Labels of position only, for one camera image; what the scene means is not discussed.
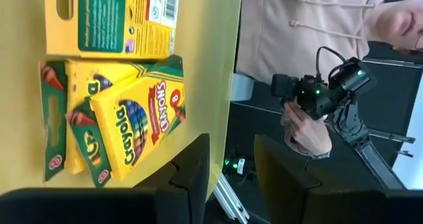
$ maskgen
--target barcode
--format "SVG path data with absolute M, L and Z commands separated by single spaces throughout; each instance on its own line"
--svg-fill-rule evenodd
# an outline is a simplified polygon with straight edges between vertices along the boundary
M 174 48 L 174 30 L 171 30 L 171 38 L 169 39 L 169 55 L 173 55 Z
M 165 18 L 174 20 L 176 14 L 176 1 L 177 0 L 166 0 Z

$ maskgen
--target crayon tip graphic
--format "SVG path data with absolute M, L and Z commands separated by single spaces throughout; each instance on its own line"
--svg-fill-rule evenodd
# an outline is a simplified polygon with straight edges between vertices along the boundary
M 63 92 L 63 86 L 59 81 L 58 75 L 56 75 L 56 72 L 54 72 L 54 70 L 50 66 L 44 66 L 41 69 L 41 74 L 43 80 L 45 80 L 48 85 L 53 86 L 59 91 Z
M 135 159 L 132 162 L 132 166 L 134 166 L 138 162 L 138 159 L 141 157 L 141 154 L 143 153 L 144 146 L 145 146 L 145 139 L 143 138 L 143 135 L 141 135 L 141 137 L 137 138 L 134 142 Z
M 95 121 L 82 112 L 70 112 L 66 115 L 71 125 L 94 125 Z
M 181 107 L 175 107 L 174 113 L 181 122 L 185 121 L 185 112 Z

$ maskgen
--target number 8 label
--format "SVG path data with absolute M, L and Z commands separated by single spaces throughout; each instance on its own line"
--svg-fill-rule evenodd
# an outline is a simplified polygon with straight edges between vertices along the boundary
M 48 168 L 50 170 L 54 170 L 55 168 L 58 168 L 61 165 L 62 158 L 61 155 L 56 155 L 53 157 L 53 159 L 50 160 L 50 163 L 48 164 Z
M 103 170 L 98 176 L 98 183 L 102 184 L 108 177 L 108 174 L 109 174 L 108 170 Z
M 171 107 L 176 108 L 180 100 L 180 91 L 175 89 L 171 94 Z

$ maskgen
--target yellow table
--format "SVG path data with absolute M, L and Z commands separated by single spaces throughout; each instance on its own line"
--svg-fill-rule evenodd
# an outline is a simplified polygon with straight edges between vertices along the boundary
M 158 170 L 201 133 L 211 137 L 209 194 L 223 162 L 241 0 L 180 0 L 175 53 L 184 60 L 187 120 L 124 182 Z M 65 171 L 43 183 L 44 130 L 37 61 L 45 58 L 43 0 L 0 0 L 0 194 L 22 187 L 93 186 Z

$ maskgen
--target crayon box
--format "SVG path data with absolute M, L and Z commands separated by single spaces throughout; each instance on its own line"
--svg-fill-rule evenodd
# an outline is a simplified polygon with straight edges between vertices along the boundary
M 67 111 L 71 112 L 77 105 L 121 80 L 142 76 L 148 65 L 138 63 L 123 63 L 117 61 L 81 61 L 66 62 L 68 78 Z M 68 120 L 77 120 L 78 116 L 68 114 Z M 66 134 L 65 170 L 77 174 L 85 169 L 84 160 L 76 144 L 70 126 Z
M 90 124 L 71 124 L 81 152 L 102 161 L 89 165 L 95 186 L 104 186 L 109 176 L 123 180 L 142 163 L 185 120 L 184 97 L 182 60 L 171 56 L 139 79 L 126 79 L 78 106 L 75 112 Z M 98 146 L 96 153 L 83 150 L 87 143 Z
M 178 0 L 45 0 L 47 54 L 164 59 Z
M 66 160 L 67 75 L 64 61 L 38 64 L 42 99 L 42 118 L 46 129 L 44 180 L 62 171 Z

